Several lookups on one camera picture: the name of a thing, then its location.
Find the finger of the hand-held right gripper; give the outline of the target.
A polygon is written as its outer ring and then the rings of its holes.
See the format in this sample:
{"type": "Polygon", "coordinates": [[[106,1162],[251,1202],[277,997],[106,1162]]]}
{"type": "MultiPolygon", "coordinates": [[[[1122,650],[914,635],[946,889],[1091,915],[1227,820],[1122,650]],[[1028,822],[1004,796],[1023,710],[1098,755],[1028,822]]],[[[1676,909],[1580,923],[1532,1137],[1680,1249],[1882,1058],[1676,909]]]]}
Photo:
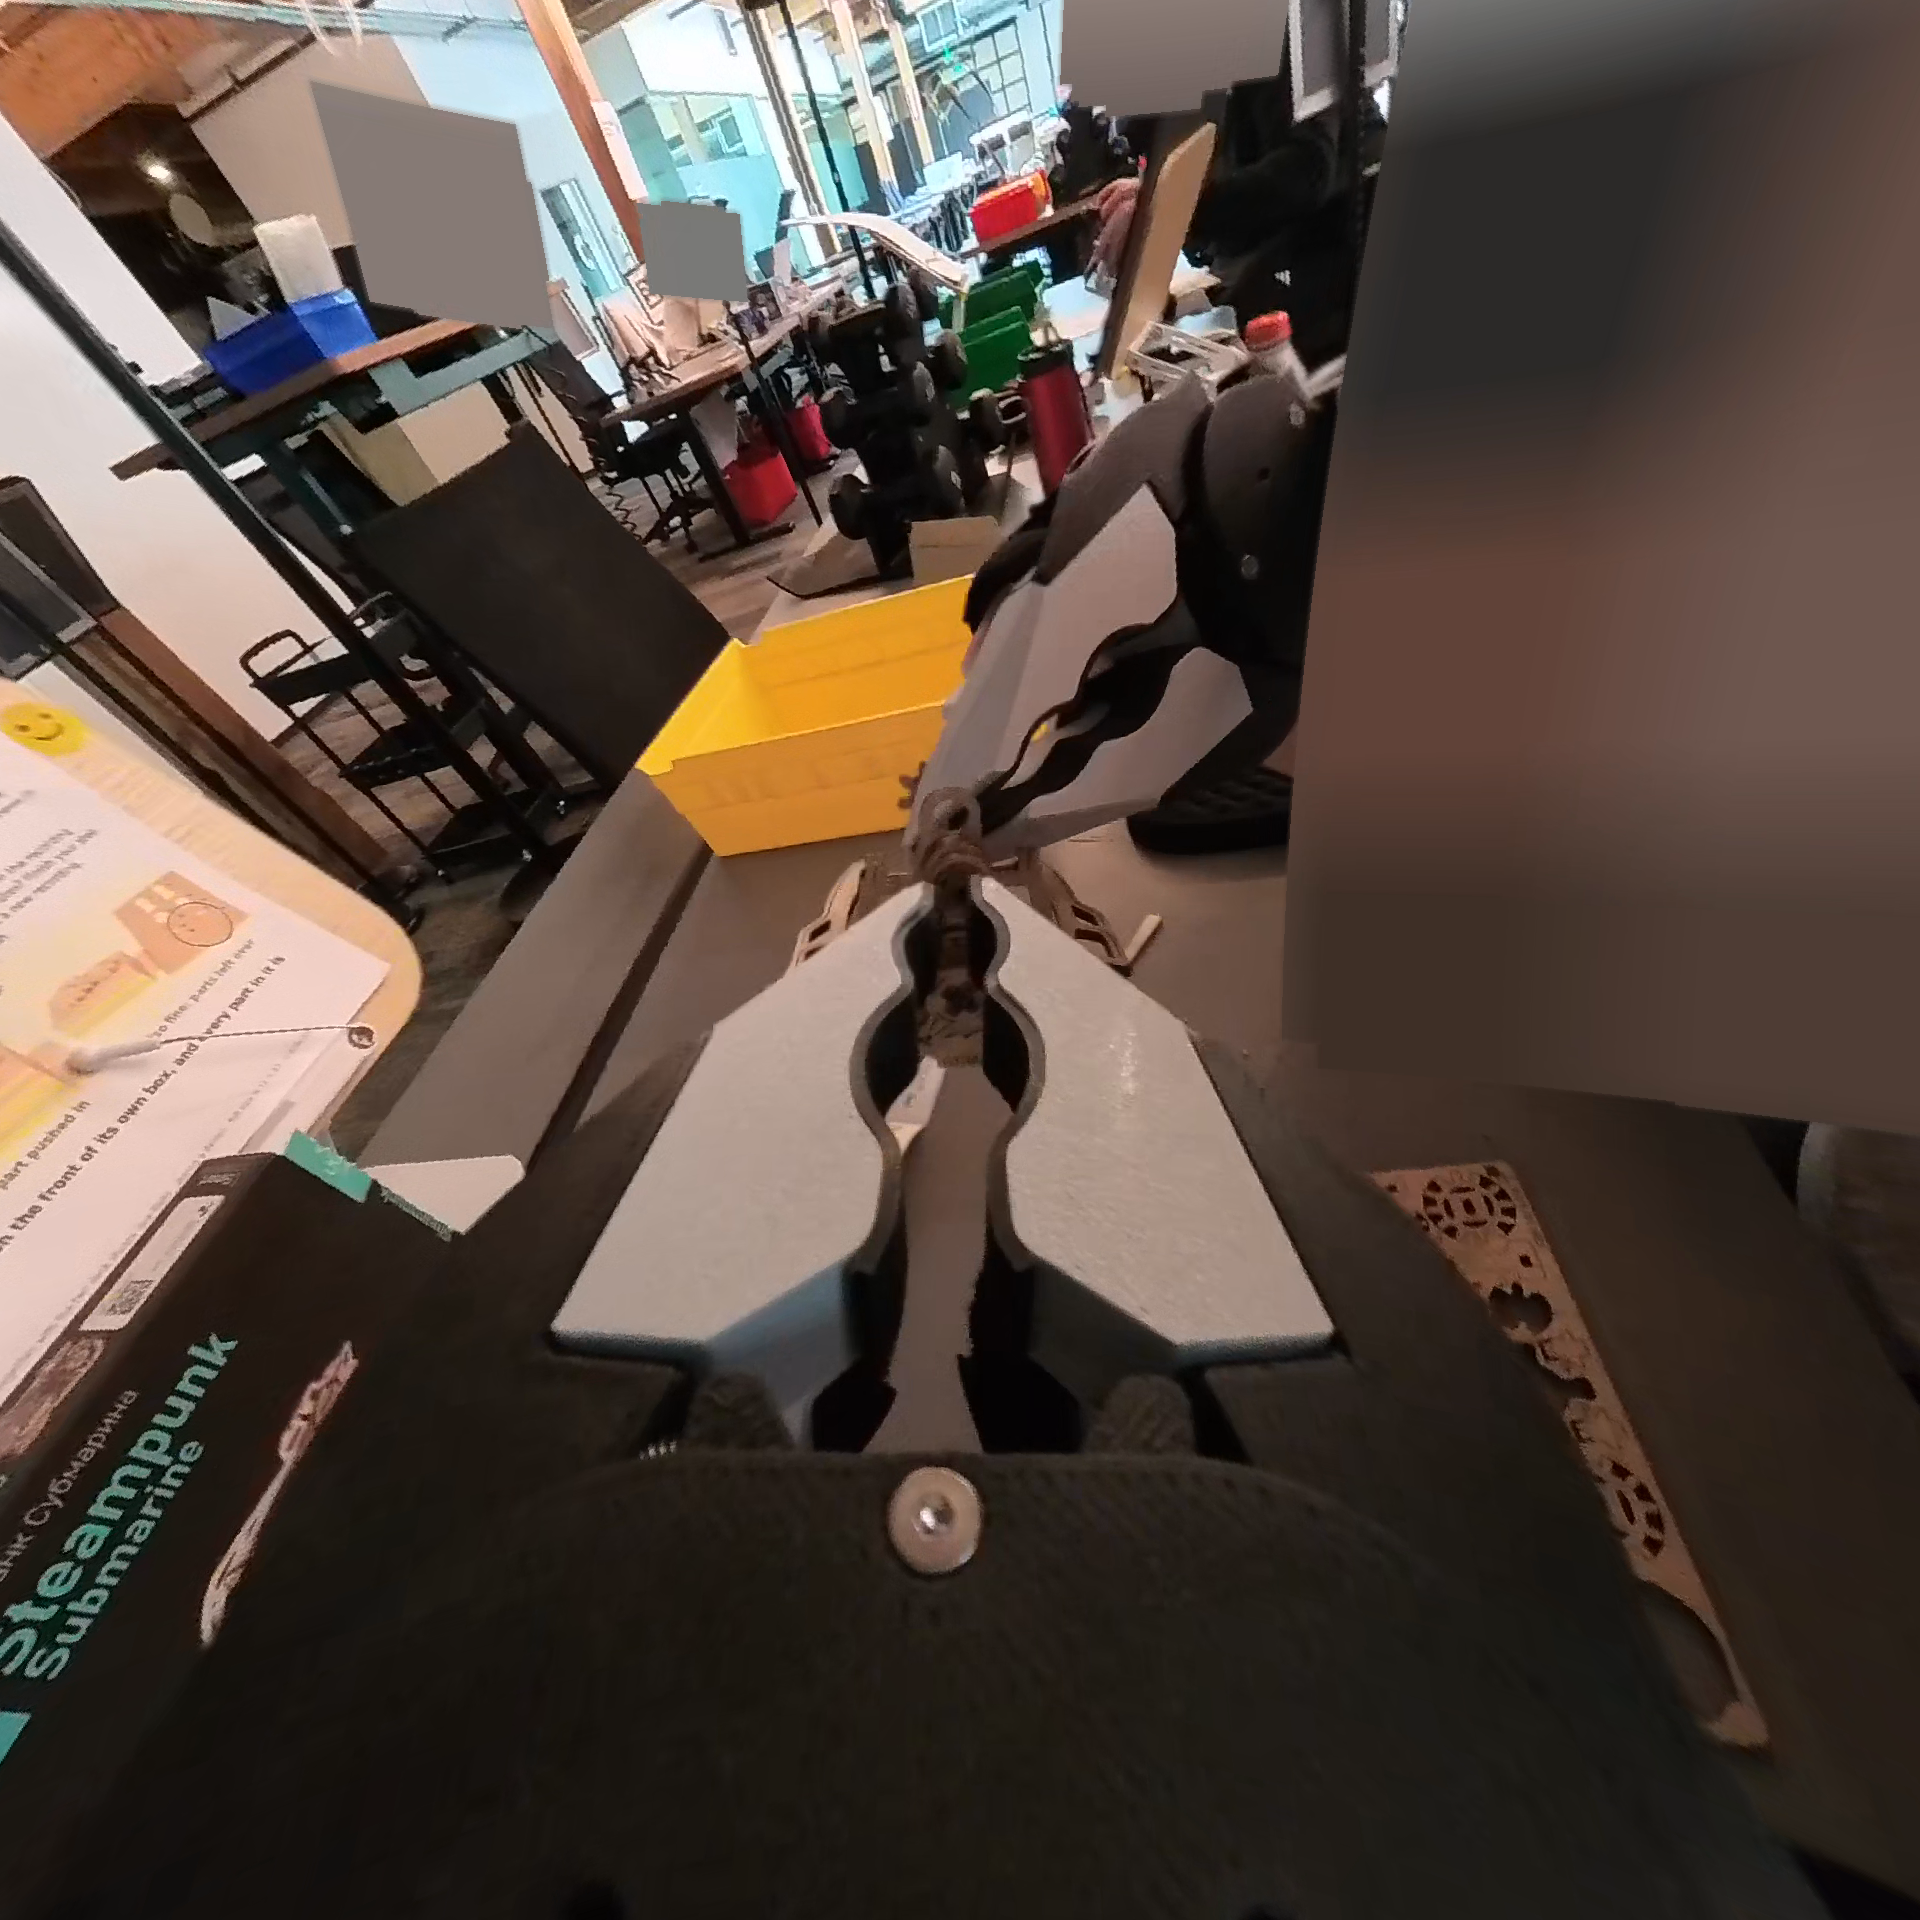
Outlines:
{"type": "Polygon", "coordinates": [[[1167,665],[1164,683],[1131,677],[1074,715],[1052,715],[1021,746],[1005,778],[981,789],[981,835],[1078,835],[1160,799],[1179,778],[1252,715],[1236,663],[1190,650],[1140,655],[1167,665]]]}
{"type": "Polygon", "coordinates": [[[1078,543],[1059,497],[1040,562],[974,623],[959,690],[914,782],[917,822],[975,822],[981,789],[1005,778],[1021,746],[1052,715],[1074,715],[1112,687],[1167,665],[1140,655],[1189,652],[1178,526],[1150,485],[1134,487],[1078,543]]]}

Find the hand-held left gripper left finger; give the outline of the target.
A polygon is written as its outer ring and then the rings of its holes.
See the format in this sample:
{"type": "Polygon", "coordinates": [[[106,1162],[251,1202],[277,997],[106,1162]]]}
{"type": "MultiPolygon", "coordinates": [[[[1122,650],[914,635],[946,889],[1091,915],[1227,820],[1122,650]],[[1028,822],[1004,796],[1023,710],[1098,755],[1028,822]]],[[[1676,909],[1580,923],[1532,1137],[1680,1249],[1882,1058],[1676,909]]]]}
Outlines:
{"type": "Polygon", "coordinates": [[[805,1447],[876,1438],[904,1149],[943,1081],[920,1043],[935,900],[903,887],[708,1033],[556,1311],[565,1354],[752,1377],[805,1447]]]}

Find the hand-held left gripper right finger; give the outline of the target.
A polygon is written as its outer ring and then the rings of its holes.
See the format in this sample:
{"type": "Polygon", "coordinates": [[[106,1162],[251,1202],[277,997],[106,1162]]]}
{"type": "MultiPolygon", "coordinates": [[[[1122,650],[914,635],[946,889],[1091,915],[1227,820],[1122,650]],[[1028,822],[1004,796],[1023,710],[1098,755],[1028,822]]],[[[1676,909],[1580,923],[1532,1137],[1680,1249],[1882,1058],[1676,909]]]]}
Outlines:
{"type": "Polygon", "coordinates": [[[971,881],[979,1068],[1005,1108],[967,1322],[988,1452],[1070,1452],[1131,1378],[1322,1359],[1334,1322],[1198,1038],[971,881]]]}

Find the pale wooden parts sheet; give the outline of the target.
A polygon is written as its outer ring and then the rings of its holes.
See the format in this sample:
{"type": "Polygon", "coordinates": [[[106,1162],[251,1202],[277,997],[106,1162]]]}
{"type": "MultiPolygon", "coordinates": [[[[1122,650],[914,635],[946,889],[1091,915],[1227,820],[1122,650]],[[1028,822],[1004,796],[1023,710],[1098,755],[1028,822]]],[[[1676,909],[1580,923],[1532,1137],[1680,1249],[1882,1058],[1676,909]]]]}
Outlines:
{"type": "Polygon", "coordinates": [[[1557,1405],[1701,1729],[1734,1754],[1766,1755],[1760,1699],[1520,1174],[1475,1162],[1381,1170],[1376,1185],[1447,1255],[1557,1405]]]}

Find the black model kit box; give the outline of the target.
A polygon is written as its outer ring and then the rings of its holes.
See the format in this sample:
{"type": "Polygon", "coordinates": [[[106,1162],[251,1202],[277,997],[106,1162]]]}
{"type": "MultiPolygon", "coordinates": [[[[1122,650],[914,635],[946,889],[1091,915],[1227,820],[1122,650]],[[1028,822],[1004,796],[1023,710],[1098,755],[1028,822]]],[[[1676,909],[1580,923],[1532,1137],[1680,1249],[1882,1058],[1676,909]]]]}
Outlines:
{"type": "Polygon", "coordinates": [[[5,1846],[109,1778],[213,1644],[330,1412],[515,1157],[203,1164],[5,1401],[5,1846]]]}

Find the red water bottle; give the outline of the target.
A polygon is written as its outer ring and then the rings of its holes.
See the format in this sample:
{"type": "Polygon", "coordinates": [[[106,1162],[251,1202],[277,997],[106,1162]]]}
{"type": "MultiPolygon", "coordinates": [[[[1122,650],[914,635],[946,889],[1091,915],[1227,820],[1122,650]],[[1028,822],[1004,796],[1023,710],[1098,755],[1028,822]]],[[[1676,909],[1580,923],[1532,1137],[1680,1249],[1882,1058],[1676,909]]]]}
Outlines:
{"type": "Polygon", "coordinates": [[[1040,490],[1044,497],[1055,497],[1095,438],[1071,345],[1053,337],[1034,342],[1019,357],[1015,383],[1040,490]]]}

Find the yellow plastic bin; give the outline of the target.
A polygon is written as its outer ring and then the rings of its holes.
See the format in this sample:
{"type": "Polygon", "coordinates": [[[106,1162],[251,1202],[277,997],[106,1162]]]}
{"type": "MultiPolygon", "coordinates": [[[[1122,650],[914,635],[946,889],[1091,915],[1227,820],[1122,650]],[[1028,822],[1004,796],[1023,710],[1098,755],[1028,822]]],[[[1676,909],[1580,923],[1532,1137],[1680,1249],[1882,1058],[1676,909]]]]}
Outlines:
{"type": "Polygon", "coordinates": [[[732,641],[638,756],[717,858],[904,828],[904,782],[962,683],[971,580],[732,641]]]}

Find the black dumbbell rack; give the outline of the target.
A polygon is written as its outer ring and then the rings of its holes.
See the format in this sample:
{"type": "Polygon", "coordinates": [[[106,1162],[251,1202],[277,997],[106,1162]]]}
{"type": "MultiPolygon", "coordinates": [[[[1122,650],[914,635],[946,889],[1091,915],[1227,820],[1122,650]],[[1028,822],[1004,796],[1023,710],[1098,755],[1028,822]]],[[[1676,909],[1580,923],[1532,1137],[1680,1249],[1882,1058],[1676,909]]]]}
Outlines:
{"type": "Polygon", "coordinates": [[[878,300],[805,323],[827,378],[823,430],[854,460],[831,481],[831,526],[871,549],[882,580],[907,575],[917,526],[1000,517],[1013,485],[991,467],[1007,446],[1000,397],[971,387],[955,331],[927,333],[936,305],[933,281],[910,274],[878,300]]]}

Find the tan upright board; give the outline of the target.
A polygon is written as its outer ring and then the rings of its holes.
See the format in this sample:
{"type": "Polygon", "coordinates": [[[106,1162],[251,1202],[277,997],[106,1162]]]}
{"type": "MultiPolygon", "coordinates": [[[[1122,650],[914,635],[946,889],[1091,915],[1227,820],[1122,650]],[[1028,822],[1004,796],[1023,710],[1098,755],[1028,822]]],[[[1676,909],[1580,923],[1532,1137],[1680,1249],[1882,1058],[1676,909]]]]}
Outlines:
{"type": "Polygon", "coordinates": [[[1112,379],[1124,357],[1164,319],[1213,147],[1216,129],[1210,121],[1199,121],[1179,140],[1156,140],[1095,351],[1095,378],[1112,379]]]}

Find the green plastic bins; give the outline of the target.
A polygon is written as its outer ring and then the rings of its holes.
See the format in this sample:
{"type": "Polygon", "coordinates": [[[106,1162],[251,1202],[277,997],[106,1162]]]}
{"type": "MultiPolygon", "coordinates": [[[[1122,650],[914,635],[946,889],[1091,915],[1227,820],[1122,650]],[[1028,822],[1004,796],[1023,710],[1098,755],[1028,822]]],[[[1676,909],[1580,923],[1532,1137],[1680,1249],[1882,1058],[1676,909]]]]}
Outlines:
{"type": "Polygon", "coordinates": [[[1046,269],[1023,260],[974,281],[959,295],[959,317],[954,316],[954,295],[943,295],[942,327],[958,333],[967,357],[964,375],[935,375],[949,404],[964,406],[975,393],[997,393],[1018,379],[1046,283],[1046,269]]]}

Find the black office chair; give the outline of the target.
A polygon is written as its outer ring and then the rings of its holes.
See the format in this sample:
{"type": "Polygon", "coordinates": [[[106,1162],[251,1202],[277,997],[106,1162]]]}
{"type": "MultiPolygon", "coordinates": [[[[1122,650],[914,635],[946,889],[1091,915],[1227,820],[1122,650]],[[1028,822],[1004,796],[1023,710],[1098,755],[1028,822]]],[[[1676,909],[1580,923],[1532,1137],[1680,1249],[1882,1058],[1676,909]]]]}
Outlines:
{"type": "Polygon", "coordinates": [[[684,423],[635,426],[607,406],[575,411],[589,461],[589,491],[643,543],[682,539],[692,558],[703,550],[692,533],[708,509],[690,430],[684,423]]]}

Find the black flat panel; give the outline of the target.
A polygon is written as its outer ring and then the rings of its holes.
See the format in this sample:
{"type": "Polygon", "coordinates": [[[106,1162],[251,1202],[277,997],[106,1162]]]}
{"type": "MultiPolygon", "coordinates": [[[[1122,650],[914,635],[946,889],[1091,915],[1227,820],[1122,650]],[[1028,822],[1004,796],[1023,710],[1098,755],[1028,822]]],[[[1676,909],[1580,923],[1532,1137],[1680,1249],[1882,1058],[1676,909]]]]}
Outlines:
{"type": "Polygon", "coordinates": [[[531,426],[349,530],[344,550],[604,785],[627,778],[728,647],[531,426]]]}

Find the printed instruction sheet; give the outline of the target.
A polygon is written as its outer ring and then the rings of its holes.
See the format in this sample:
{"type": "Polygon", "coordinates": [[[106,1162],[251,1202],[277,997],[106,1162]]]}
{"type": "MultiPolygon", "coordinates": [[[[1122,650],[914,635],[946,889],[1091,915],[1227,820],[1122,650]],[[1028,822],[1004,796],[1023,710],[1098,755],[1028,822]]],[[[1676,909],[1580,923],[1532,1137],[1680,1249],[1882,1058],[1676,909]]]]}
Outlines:
{"type": "Polygon", "coordinates": [[[2,750],[2,1363],[8,1399],[63,1339],[122,1327],[94,1301],[206,1162],[290,1100],[326,1107],[362,1071],[344,1041],[208,1045],[76,1077],[74,1046],[156,1033],[347,1023],[391,950],[320,913],[371,900],[299,858],[295,903],[234,868],[280,858],[203,796],[80,715],[5,687],[2,750]]]}

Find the dark top desk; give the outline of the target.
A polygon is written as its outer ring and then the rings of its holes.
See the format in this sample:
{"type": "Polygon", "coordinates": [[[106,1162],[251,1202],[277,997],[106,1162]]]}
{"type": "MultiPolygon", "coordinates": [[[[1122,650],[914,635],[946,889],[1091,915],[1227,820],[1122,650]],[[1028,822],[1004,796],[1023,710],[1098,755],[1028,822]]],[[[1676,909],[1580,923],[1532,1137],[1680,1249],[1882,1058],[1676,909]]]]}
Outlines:
{"type": "Polygon", "coordinates": [[[149,388],[234,481],[270,487],[326,542],[444,487],[525,421],[520,371],[559,337],[426,323],[304,369],[255,395],[213,372],[149,388]]]}

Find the blue plastic bin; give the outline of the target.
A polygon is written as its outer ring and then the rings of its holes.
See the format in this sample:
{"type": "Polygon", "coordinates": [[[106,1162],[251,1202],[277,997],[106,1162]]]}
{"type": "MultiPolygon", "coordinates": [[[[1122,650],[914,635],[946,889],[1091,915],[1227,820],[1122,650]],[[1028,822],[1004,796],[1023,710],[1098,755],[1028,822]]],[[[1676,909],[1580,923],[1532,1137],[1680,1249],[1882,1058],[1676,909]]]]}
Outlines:
{"type": "Polygon", "coordinates": [[[342,285],[248,319],[211,340],[200,359],[229,393],[255,397],[375,342],[367,311],[342,285]]]}

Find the flat wooden model frame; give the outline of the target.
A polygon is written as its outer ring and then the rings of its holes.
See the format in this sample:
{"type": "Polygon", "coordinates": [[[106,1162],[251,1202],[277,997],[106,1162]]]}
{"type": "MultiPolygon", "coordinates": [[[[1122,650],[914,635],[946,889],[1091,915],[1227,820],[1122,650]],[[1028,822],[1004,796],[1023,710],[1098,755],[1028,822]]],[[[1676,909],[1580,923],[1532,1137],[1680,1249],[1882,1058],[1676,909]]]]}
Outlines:
{"type": "MultiPolygon", "coordinates": [[[[991,865],[991,875],[1122,975],[1134,971],[1164,925],[1160,917],[1148,915],[1131,934],[1119,937],[1109,917],[1084,900],[1040,853],[998,859],[991,865]]],[[[802,966],[907,882],[910,874],[894,855],[864,855],[848,865],[827,889],[823,907],[802,923],[786,971],[802,966]]]]}

